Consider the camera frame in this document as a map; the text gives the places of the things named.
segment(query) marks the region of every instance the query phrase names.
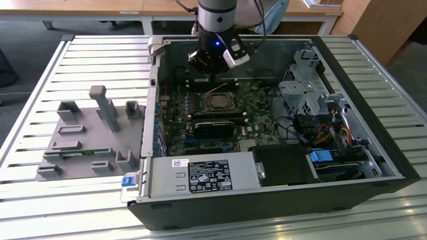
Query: white table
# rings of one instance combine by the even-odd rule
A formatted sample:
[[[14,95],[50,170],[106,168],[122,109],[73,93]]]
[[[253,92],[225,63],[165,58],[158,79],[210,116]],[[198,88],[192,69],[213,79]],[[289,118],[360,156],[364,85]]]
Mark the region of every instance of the white table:
[[[60,42],[0,149],[0,240],[369,240],[425,235],[425,113],[359,41],[332,36],[323,41],[421,176],[419,182],[345,211],[173,231],[146,230],[120,201],[120,176],[33,181],[61,100],[74,100],[80,108],[93,107],[89,88],[104,84],[116,106],[129,100],[145,103],[148,37],[76,36]],[[339,92],[339,85],[329,75],[327,78]],[[134,191],[126,192],[125,197],[134,196]]]

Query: small green circuit board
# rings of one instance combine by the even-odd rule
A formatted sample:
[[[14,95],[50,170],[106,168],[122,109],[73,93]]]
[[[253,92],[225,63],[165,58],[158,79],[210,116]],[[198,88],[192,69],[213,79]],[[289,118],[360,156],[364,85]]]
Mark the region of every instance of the small green circuit board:
[[[186,116],[205,113],[209,109],[205,93],[186,93],[177,87],[176,91],[170,91],[170,94],[161,98],[166,156],[184,156],[189,151],[197,150],[221,149],[222,153],[240,152],[240,140],[255,140],[257,146],[280,144],[279,132],[268,110],[271,87],[259,87],[252,79],[237,82],[238,88],[234,92],[214,92],[214,95],[232,96],[232,106],[218,107],[217,111],[225,109],[230,113],[245,112],[247,122],[234,125],[233,134],[226,139],[194,139],[192,135],[194,123],[186,122]]]

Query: metal bracket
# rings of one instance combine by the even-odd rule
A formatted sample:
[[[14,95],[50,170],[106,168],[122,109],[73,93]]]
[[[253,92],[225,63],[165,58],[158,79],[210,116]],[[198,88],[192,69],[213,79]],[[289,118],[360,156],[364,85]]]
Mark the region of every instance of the metal bracket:
[[[148,39],[148,54],[150,57],[156,56],[157,54],[160,54],[164,49],[164,43],[162,43],[162,37],[161,36],[152,36]]]

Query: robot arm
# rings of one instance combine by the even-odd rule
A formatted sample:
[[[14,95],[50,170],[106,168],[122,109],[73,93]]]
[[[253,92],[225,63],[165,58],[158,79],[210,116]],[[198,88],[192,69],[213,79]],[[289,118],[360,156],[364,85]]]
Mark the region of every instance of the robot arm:
[[[212,81],[217,74],[248,62],[257,48],[253,43],[244,45],[234,24],[252,27],[256,33],[271,34],[281,21],[288,1],[198,0],[198,46],[188,63],[209,75]]]

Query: wooden desk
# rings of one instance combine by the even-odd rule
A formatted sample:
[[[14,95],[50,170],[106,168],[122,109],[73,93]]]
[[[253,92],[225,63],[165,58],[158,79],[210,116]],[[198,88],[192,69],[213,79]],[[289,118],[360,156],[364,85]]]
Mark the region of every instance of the wooden desk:
[[[138,15],[142,4],[144,0],[0,0],[0,14]]]
[[[427,0],[345,0],[333,35],[353,34],[385,65],[427,16]]]
[[[188,7],[197,6],[197,0],[181,0]],[[141,8],[144,34],[152,35],[152,21],[193,21],[194,15],[174,3],[174,0],[144,0]],[[319,34],[328,35],[336,19],[343,15],[340,9],[312,9],[303,0],[289,0],[283,22],[323,22]]]
[[[138,21],[144,0],[0,0],[0,20]]]

